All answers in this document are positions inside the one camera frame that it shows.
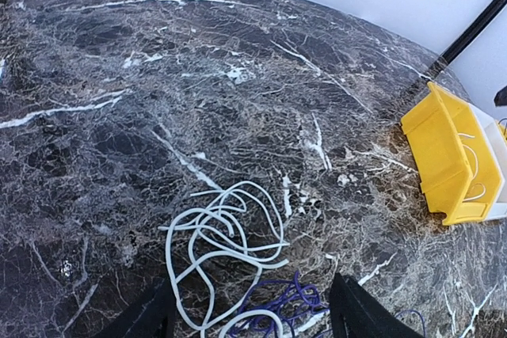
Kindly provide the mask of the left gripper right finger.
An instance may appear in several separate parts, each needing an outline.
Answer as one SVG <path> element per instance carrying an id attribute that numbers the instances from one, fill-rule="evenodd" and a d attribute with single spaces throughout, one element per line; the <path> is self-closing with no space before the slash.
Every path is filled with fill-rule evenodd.
<path id="1" fill-rule="evenodd" d="M 339 272 L 334 275 L 329 302 L 333 337 L 422 337 L 393 316 L 349 275 Z"/>

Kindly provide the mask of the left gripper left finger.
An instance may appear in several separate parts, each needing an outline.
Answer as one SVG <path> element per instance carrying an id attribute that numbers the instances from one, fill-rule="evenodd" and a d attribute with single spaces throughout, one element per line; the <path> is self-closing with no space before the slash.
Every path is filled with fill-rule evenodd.
<path id="1" fill-rule="evenodd" d="M 176 299 L 170 282 L 154 282 L 94 337 L 174 337 Z"/>

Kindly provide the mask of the yellow bin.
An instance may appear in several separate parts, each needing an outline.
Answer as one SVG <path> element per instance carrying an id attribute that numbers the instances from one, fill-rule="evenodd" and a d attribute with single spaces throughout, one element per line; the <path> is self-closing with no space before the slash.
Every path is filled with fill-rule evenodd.
<path id="1" fill-rule="evenodd" d="M 484 222 L 500 187 L 500 173 L 481 126 L 462 100 L 434 82 L 401 119 L 431 213 L 443 225 Z"/>

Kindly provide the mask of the white translucent bin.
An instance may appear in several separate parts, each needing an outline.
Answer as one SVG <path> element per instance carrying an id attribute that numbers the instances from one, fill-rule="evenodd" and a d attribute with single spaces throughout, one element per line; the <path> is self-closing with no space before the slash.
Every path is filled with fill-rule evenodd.
<path id="1" fill-rule="evenodd" d="M 470 104 L 470 107 L 481 126 L 501 178 L 500 187 L 496 191 L 494 202 L 485 220 L 502 219 L 506 217 L 506 138 L 501 131 L 500 124 L 492 116 L 472 104 Z"/>

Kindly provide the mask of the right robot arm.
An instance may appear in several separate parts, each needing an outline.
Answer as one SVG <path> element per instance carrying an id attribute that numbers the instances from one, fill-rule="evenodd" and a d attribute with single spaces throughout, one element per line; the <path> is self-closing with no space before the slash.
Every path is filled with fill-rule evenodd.
<path id="1" fill-rule="evenodd" d="M 496 107 L 505 107 L 507 105 L 507 86 L 496 93 L 494 96 L 494 105 Z"/>

